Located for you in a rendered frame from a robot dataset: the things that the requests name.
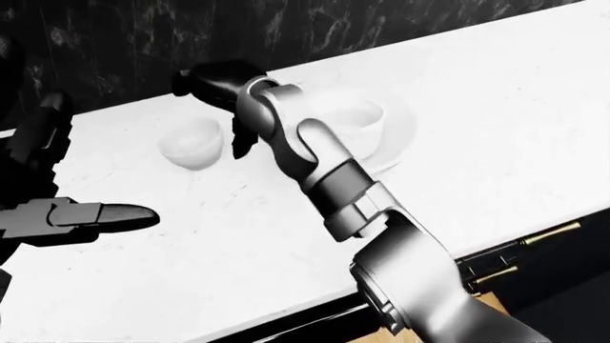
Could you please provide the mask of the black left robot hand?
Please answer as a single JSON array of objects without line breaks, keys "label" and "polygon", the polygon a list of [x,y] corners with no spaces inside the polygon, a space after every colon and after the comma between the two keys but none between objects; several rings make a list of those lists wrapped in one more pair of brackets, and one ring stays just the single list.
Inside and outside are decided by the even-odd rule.
[{"label": "black left robot hand", "polygon": [[156,211],[140,205],[80,203],[57,196],[53,168],[66,156],[73,106],[62,91],[45,97],[0,148],[0,254],[19,245],[89,243],[102,233],[150,228]]}]

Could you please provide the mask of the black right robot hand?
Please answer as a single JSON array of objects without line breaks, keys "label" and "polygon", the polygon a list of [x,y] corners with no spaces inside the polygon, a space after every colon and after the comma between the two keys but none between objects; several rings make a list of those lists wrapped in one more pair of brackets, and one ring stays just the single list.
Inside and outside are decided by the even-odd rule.
[{"label": "black right robot hand", "polygon": [[234,116],[232,152],[234,159],[238,160],[250,152],[258,142],[258,135],[237,118],[237,97],[251,79],[266,75],[265,71],[248,62],[207,62],[174,73],[171,93],[174,96],[190,94],[207,105],[231,113]]}]

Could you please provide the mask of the small white bowl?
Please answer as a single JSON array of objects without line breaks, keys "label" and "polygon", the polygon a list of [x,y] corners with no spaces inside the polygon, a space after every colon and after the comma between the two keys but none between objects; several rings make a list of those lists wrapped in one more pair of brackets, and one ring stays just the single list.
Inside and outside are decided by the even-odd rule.
[{"label": "small white bowl", "polygon": [[169,162],[188,171],[202,171],[220,158],[224,131],[216,119],[194,119],[166,133],[157,143]]}]

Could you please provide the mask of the medium white bowl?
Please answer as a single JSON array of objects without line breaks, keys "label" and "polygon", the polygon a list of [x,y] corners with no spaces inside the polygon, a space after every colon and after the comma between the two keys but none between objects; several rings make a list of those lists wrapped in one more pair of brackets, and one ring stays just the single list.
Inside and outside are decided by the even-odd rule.
[{"label": "medium white bowl", "polygon": [[354,96],[317,96],[309,105],[343,142],[377,145],[380,141],[385,124],[385,110],[380,105]]}]

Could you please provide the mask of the black cabinet front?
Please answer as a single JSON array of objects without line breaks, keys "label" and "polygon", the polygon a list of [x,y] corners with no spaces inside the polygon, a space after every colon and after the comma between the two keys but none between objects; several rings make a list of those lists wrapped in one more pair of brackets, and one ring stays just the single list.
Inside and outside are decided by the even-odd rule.
[{"label": "black cabinet front", "polygon": [[[575,221],[580,222],[580,229],[551,236],[534,245],[523,246],[516,239],[457,259],[466,291],[476,295],[494,293],[509,309],[519,310],[610,272],[610,208],[562,225]],[[517,272],[481,285],[473,284],[481,276],[515,265]],[[275,320],[186,343],[315,343],[318,333],[327,333],[329,343],[344,343],[381,327],[376,311],[358,293],[348,292],[338,299]]]}]

